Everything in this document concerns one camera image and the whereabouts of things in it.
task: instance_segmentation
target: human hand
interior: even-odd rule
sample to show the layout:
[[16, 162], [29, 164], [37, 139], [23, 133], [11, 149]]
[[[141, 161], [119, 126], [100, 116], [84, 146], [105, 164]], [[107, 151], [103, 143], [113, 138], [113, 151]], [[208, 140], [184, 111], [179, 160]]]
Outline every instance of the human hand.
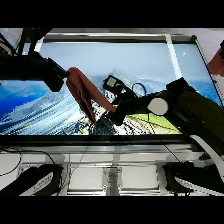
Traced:
[[207, 67], [209, 69], [209, 72], [213, 75], [221, 75], [224, 77], [224, 59], [219, 55], [221, 51], [222, 48], [217, 51], [215, 56], [208, 63]]

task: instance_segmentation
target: red cloth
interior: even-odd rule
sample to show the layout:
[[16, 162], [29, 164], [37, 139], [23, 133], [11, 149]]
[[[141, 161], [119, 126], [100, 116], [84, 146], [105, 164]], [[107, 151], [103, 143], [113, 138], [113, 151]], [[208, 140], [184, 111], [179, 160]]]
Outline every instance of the red cloth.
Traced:
[[107, 111], [115, 111], [116, 108], [78, 68], [72, 67], [68, 72], [70, 75], [67, 77], [66, 85], [78, 102], [81, 110], [94, 124], [96, 123], [96, 118], [91, 99]]

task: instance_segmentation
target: blue sky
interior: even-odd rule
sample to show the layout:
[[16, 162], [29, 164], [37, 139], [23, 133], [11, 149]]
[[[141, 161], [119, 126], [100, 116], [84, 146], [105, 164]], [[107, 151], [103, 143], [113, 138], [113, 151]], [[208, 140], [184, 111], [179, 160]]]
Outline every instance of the blue sky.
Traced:
[[[210, 80], [196, 45], [174, 46], [186, 79]], [[132, 76], [165, 83], [176, 79], [164, 43], [43, 43], [40, 53], [64, 69], [78, 67], [87, 76], [106, 75], [118, 68]]]

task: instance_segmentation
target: displayed image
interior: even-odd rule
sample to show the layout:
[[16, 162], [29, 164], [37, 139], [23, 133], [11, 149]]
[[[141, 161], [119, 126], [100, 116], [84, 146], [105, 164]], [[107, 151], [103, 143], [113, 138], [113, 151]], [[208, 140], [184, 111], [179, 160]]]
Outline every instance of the displayed image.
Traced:
[[[200, 94], [221, 105], [216, 89], [197, 46], [174, 45], [183, 77]], [[132, 88], [142, 83], [147, 94], [166, 88], [176, 80], [165, 43], [43, 43], [41, 55], [52, 58], [64, 69], [79, 68], [112, 102], [114, 95], [103, 89], [104, 80], [113, 75]], [[141, 86], [134, 91], [144, 95]], [[114, 125], [105, 109], [93, 102], [97, 123], [92, 124], [80, 110], [67, 86], [51, 92], [42, 81], [0, 80], [1, 135], [145, 135], [179, 134], [164, 117], [150, 114], [126, 116]]]

